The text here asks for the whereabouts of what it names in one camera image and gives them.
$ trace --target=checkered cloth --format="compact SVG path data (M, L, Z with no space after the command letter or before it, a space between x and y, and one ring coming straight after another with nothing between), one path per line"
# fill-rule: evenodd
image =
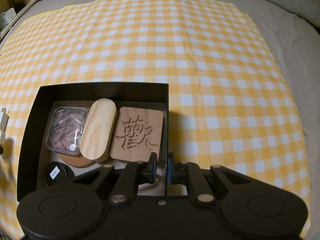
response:
M297 107L257 27L234 4L71 5L24 21L6 41L0 66L0 99L10 116L0 163L0 222L15 237L22 235L16 181L28 115L38 88L60 83L169 83L169 147L179 161L227 166L290 190L309 207Z

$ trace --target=wooden lid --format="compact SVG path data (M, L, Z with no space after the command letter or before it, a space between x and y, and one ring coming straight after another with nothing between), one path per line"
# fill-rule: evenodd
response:
M116 114L116 105L110 99L93 103L80 140L80 152L85 158L103 162L109 157Z

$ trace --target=black box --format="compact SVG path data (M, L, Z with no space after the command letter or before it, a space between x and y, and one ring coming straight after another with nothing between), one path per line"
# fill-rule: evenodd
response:
M40 87L22 139L17 178L17 200L20 201L27 194L45 187L41 179L43 180L43 171L49 162L51 153L46 148L44 141L53 110L61 105L91 106L100 98L113 100L118 109L121 106L129 106L164 112L157 168L161 172L161 194L164 195L168 152L168 93L169 85L162 83L97 82Z

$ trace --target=container lid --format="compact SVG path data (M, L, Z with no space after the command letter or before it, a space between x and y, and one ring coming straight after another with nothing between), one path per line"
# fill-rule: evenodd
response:
M71 177L73 177L72 170L59 162L50 162L44 171L44 181L48 187Z
M88 116L83 107L60 106L55 109L45 144L49 150L77 155L80 139Z

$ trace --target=shelf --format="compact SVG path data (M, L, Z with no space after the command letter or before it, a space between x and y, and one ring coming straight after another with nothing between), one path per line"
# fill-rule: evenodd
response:
M21 11L17 13L17 15L13 18L13 20L1 30L0 41L6 36L6 34L11 30L12 26L28 11L31 6L33 6L38 0L32 0L28 3Z

